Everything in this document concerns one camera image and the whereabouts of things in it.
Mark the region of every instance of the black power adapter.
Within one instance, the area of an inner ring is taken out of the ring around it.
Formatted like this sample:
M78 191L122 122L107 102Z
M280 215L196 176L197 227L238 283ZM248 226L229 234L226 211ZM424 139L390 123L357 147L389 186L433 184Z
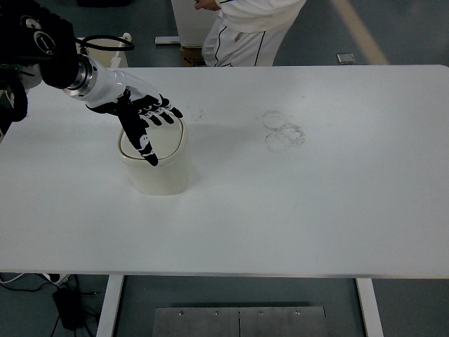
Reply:
M68 330L76 330L84 325L83 308L77 291L60 288L53 293L62 325Z

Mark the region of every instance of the white pants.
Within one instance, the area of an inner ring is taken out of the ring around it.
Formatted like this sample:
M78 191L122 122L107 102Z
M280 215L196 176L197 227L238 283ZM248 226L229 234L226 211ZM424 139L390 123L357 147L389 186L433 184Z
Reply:
M292 23L257 33L232 30L218 17L204 40L202 54L209 67L271 67Z

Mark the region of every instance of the floor marking line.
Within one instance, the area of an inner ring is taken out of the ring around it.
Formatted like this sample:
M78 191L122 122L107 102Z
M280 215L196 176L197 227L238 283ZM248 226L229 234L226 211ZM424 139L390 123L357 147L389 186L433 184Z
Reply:
M389 65L385 54L349 0L330 0L370 65Z

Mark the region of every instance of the table leg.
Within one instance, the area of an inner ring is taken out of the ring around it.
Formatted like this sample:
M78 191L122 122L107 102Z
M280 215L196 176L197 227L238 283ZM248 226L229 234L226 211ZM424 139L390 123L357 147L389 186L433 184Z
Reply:
M113 337L115 320L119 311L121 287L124 275L110 275L107 281L105 300L101 310L97 337Z
M372 279L356 279L367 337L384 337Z

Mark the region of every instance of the gray floor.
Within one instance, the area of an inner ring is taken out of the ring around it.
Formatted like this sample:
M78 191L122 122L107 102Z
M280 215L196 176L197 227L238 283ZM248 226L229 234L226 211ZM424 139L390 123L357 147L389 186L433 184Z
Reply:
M136 46L127 53L130 67L179 67L179 46L155 46L154 38L176 36L169 0L133 0L125 7L80 8L75 0L39 0L74 25L75 34L122 35ZM364 25L393 65L449 66L449 3L446 0L350 0ZM338 65L336 53L353 53L357 64L368 57L354 41L332 0L308 0L284 39L275 65ZM11 278L2 274L2 278ZM107 277L80 275L90 313L99 312ZM43 280L25 275L8 284L37 289ZM374 280L386 337L449 336L449 282L446 280ZM34 293L0 288L1 336L50 336L58 312L47 285ZM154 309L166 306L322 305L330 336L364 336L353 279L253 279L212 277L127 277L116 336L151 336ZM86 315L92 332L95 319ZM59 323L54 336L73 336ZM88 336L79 329L77 336Z

